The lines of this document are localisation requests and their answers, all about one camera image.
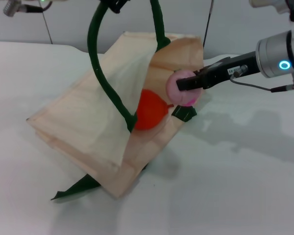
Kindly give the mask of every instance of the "bag handle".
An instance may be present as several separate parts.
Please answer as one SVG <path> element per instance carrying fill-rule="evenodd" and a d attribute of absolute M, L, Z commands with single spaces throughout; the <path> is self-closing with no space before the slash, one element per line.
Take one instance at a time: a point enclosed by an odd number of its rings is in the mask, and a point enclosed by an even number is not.
<path fill-rule="evenodd" d="M 157 38 L 157 51 L 166 47 L 170 44 L 170 39 L 165 36 L 165 29 L 163 23 L 163 16 L 161 7 L 158 0 L 150 0 L 153 20 L 155 25 L 156 31 L 156 38 Z M 89 26 L 88 36 L 87 36 L 87 46 L 88 52 L 90 56 L 90 60 L 95 72 L 95 75 L 102 86 L 105 93 L 108 95 L 112 103 L 118 109 L 120 114 L 124 117 L 125 122 L 127 124 L 127 129 L 131 132 L 134 129 L 135 123 L 137 121 L 136 113 L 132 115 L 127 108 L 123 105 L 121 98 L 116 93 L 116 91 L 111 87 L 108 83 L 106 77 L 104 76 L 97 53 L 97 41 L 98 41 L 98 32 L 100 28 L 100 24 L 105 13 L 108 10 L 108 4 L 104 3 L 103 1 L 100 2 L 93 18 Z"/>

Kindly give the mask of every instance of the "red balloon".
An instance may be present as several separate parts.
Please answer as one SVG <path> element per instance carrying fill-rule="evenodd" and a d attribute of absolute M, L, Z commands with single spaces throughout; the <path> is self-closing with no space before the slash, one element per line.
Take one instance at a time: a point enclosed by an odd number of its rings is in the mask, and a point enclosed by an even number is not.
<path fill-rule="evenodd" d="M 156 93 L 143 89 L 136 112 L 135 129 L 149 130 L 155 127 L 168 114 L 168 109 L 172 106 L 168 105 Z"/>

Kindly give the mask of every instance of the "white surface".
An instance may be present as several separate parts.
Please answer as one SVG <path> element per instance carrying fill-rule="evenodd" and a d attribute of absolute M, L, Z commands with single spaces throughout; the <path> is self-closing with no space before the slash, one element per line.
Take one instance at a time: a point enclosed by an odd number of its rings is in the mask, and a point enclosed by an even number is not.
<path fill-rule="evenodd" d="M 230 82 L 206 92 L 124 199 L 97 189 L 51 202 L 84 173 L 25 119 L 89 67 L 72 47 L 0 43 L 0 235 L 294 235 L 294 93 Z"/>
<path fill-rule="evenodd" d="M 0 1 L 0 41 L 50 43 L 42 14 L 17 13 L 13 18 L 3 14 L 7 1 Z M 38 1 L 27 2 L 38 6 Z"/>
<path fill-rule="evenodd" d="M 290 30 L 288 17 L 273 6 L 252 8 L 248 0 L 215 0 L 205 58 L 254 51 L 259 40 Z"/>
<path fill-rule="evenodd" d="M 159 2 L 162 6 L 166 32 L 194 34 L 204 38 L 210 0 L 159 0 Z M 53 43 L 71 45 L 87 51 L 88 27 L 98 4 L 98 0 L 54 2 L 45 12 Z M 98 36 L 98 51 L 107 51 L 124 31 L 154 32 L 148 0 L 129 1 L 120 14 L 108 10 Z"/>

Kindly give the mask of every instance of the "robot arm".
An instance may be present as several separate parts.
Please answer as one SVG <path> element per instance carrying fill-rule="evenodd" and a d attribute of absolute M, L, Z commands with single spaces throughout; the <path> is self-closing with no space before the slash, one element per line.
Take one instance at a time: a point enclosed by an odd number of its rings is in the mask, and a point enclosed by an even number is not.
<path fill-rule="evenodd" d="M 291 73 L 293 84 L 268 90 L 271 92 L 294 90 L 294 0 L 249 0 L 249 2 L 253 7 L 272 5 L 279 14 L 289 12 L 291 30 L 260 40 L 254 52 L 227 58 L 195 71 L 194 77 L 177 80 L 180 91 L 208 89 L 220 82 L 234 81 L 234 78 L 259 72 L 267 78 Z"/>

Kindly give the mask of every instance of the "blue indicator light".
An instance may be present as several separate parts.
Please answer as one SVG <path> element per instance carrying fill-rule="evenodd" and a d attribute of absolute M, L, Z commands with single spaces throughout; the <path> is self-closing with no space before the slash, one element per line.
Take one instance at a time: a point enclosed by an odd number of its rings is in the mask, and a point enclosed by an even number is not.
<path fill-rule="evenodd" d="M 291 64 L 289 61 L 282 60 L 279 64 L 280 69 L 282 70 L 288 70 L 291 67 Z"/>

